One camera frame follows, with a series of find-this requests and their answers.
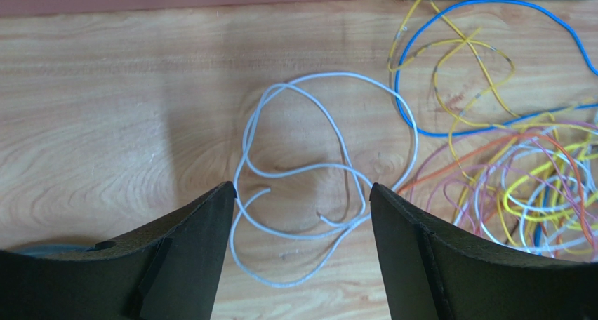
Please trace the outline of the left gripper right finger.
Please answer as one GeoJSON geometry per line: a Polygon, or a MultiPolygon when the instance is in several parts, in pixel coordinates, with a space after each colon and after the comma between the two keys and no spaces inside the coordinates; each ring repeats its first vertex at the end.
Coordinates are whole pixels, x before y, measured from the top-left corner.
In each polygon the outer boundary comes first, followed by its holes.
{"type": "Polygon", "coordinates": [[[374,184],[371,219],[393,319],[596,319],[597,265],[495,244],[374,184]]]}

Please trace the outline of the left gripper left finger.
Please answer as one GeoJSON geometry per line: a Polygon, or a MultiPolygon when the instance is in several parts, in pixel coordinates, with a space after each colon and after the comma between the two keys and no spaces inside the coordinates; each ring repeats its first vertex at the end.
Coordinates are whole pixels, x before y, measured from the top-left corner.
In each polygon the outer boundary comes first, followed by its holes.
{"type": "Polygon", "coordinates": [[[93,246],[1,252],[2,319],[210,319],[235,188],[93,246]]]}

